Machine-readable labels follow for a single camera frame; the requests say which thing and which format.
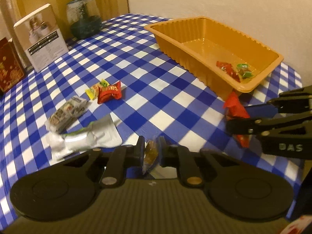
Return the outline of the green glass jar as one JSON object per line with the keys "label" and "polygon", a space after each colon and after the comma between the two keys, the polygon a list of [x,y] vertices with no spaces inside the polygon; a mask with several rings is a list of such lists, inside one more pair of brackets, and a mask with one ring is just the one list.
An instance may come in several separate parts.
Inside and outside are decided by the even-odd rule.
{"label": "green glass jar", "polygon": [[67,20],[72,35],[78,40],[98,34],[102,28],[95,0],[72,0],[67,3]]}

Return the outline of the orange plastic tray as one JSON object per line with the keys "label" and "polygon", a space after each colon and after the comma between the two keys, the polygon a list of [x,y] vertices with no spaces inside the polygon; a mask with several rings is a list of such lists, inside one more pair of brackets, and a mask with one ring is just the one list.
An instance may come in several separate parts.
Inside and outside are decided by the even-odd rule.
{"label": "orange plastic tray", "polygon": [[[236,91],[252,92],[283,61],[283,56],[243,32],[206,17],[175,19],[146,25],[160,50],[225,100]],[[252,78],[239,81],[218,62],[247,64]]]}

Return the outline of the red gold gift box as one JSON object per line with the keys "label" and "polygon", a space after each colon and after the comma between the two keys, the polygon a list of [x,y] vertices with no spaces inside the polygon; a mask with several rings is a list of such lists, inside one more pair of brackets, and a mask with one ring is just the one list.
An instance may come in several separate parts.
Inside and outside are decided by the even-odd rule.
{"label": "red gold gift box", "polygon": [[0,49],[0,89],[1,93],[8,92],[14,85],[24,79],[26,72],[17,55],[14,44],[1,39]]}

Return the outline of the clear packet dark snack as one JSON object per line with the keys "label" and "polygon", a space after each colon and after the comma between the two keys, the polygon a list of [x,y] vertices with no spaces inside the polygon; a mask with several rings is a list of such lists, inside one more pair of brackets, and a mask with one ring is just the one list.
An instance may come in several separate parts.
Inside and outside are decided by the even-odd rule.
{"label": "clear packet dark snack", "polygon": [[76,118],[87,109],[88,101],[78,96],[71,97],[57,109],[45,122],[45,128],[52,133],[63,132]]}

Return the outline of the white product box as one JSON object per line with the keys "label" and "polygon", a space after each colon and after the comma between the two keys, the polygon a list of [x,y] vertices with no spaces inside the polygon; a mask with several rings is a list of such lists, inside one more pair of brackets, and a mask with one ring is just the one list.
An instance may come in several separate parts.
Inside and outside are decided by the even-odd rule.
{"label": "white product box", "polygon": [[17,21],[13,28],[36,72],[43,70],[68,52],[49,3]]}

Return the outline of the red candy in tray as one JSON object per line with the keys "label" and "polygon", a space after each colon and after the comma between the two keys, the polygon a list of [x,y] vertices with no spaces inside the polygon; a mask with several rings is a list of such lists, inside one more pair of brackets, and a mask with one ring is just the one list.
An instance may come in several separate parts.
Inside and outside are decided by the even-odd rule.
{"label": "red candy in tray", "polygon": [[216,66],[220,68],[223,72],[227,73],[231,78],[237,82],[241,82],[238,73],[234,70],[234,67],[227,62],[216,61]]}

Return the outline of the blue white checkered tablecloth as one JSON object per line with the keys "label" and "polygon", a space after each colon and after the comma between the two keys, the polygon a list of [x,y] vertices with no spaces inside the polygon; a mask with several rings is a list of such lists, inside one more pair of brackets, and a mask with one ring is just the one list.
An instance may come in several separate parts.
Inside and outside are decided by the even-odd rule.
{"label": "blue white checkered tablecloth", "polygon": [[91,104],[71,127],[77,130],[110,114],[126,144],[162,135],[188,147],[224,152],[284,177],[298,191],[302,162],[262,153],[253,139],[240,148],[225,132],[223,101],[163,54],[147,24],[155,16],[127,14],[76,42],[39,73],[30,72],[1,98],[1,228],[17,217],[9,192],[18,178],[53,164],[45,121],[72,96],[85,97],[104,79],[120,82],[122,99]]}

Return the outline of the red foil snack packet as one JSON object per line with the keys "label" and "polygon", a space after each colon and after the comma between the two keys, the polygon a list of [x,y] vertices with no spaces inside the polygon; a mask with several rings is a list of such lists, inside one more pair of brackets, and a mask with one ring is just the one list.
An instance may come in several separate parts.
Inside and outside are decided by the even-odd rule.
{"label": "red foil snack packet", "polygon": [[[226,110],[225,117],[227,121],[234,118],[250,118],[245,107],[240,103],[237,94],[233,91],[225,100],[223,108]],[[249,148],[250,137],[249,135],[234,134],[233,138],[237,141],[241,148]]]}

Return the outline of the green candy in tray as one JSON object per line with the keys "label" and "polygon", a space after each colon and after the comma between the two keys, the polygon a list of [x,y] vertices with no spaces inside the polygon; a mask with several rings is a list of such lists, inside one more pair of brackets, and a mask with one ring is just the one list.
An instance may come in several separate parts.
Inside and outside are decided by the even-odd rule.
{"label": "green candy in tray", "polygon": [[250,79],[255,76],[254,69],[247,63],[239,63],[236,65],[236,69],[242,79]]}

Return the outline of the white crumpled snack wrapper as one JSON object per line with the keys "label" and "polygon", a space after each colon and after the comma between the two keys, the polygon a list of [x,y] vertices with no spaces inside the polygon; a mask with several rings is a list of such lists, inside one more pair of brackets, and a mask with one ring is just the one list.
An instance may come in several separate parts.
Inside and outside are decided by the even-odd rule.
{"label": "white crumpled snack wrapper", "polygon": [[74,152],[93,148],[115,148],[122,144],[122,138],[110,114],[72,133],[48,133],[46,141],[54,160],[63,159]]}

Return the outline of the small brown clear candy packet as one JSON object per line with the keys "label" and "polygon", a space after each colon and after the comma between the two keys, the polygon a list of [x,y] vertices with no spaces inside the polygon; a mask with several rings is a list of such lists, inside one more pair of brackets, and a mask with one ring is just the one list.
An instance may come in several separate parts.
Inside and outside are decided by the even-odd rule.
{"label": "small brown clear candy packet", "polygon": [[142,166],[142,174],[148,173],[149,169],[153,166],[158,158],[157,143],[155,141],[148,141],[144,150],[144,160]]}

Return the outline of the small red yellow candy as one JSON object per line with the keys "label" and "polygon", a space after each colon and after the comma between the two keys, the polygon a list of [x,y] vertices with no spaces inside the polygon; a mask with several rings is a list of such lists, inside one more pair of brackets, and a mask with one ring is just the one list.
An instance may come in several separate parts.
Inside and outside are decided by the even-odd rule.
{"label": "small red yellow candy", "polygon": [[106,80],[102,79],[86,89],[85,93],[90,100],[97,100],[98,104],[103,104],[112,99],[118,100],[122,98],[121,82],[118,81],[111,85]]}

